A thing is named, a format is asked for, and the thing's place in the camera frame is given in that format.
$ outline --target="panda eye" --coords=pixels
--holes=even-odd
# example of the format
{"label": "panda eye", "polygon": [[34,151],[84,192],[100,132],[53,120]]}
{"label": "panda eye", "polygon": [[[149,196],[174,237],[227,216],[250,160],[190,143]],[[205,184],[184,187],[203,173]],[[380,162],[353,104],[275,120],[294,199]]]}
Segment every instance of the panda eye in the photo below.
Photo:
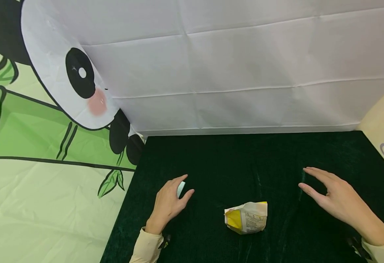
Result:
{"label": "panda eye", "polygon": [[66,72],[75,92],[82,98],[91,98],[95,93],[94,70],[88,56],[78,48],[66,54]]}

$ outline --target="forearm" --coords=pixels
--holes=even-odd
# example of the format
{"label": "forearm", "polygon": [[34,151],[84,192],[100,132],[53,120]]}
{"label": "forearm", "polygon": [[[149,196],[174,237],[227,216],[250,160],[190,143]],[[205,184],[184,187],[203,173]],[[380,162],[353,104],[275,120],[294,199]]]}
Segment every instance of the forearm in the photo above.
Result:
{"label": "forearm", "polygon": [[154,235],[147,233],[144,228],[140,230],[138,239],[136,240],[135,247],[130,263],[155,263],[160,255],[158,247],[163,242],[161,233]]}

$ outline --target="pink cheek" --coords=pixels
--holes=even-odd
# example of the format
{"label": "pink cheek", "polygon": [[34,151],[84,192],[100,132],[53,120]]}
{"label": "pink cheek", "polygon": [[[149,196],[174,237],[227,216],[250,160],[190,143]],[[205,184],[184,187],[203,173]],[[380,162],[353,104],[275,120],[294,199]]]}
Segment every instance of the pink cheek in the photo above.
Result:
{"label": "pink cheek", "polygon": [[104,95],[104,92],[99,88],[95,89],[94,95],[88,99],[87,104],[90,113],[94,116],[101,116],[107,110],[106,96]]}

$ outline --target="right hand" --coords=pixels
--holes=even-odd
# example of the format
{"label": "right hand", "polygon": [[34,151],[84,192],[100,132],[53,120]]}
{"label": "right hand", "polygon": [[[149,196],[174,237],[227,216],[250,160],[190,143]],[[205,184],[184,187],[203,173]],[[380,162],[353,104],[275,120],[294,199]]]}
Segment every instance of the right hand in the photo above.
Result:
{"label": "right hand", "polygon": [[177,188],[188,175],[182,175],[167,183],[157,193],[154,203],[154,210],[145,226],[145,232],[159,235],[166,224],[177,216],[188,203],[194,189],[187,191],[181,199],[177,197]]}
{"label": "right hand", "polygon": [[318,168],[306,167],[303,171],[320,180],[327,188],[327,194],[323,195],[306,183],[298,184],[320,207],[355,228],[369,244],[384,245],[384,223],[370,210],[351,185],[338,176]]}

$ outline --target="small white object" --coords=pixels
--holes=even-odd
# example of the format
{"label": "small white object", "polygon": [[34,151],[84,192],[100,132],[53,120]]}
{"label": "small white object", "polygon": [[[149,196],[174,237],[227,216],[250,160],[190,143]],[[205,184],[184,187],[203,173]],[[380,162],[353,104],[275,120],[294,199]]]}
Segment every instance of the small white object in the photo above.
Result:
{"label": "small white object", "polygon": [[78,74],[83,79],[87,76],[87,72],[86,72],[86,70],[84,68],[79,68]]}
{"label": "small white object", "polygon": [[178,198],[180,197],[180,194],[181,194],[181,192],[182,192],[184,186],[185,186],[185,182],[181,182],[180,185],[179,185],[179,187],[177,188],[177,197],[178,197]]}

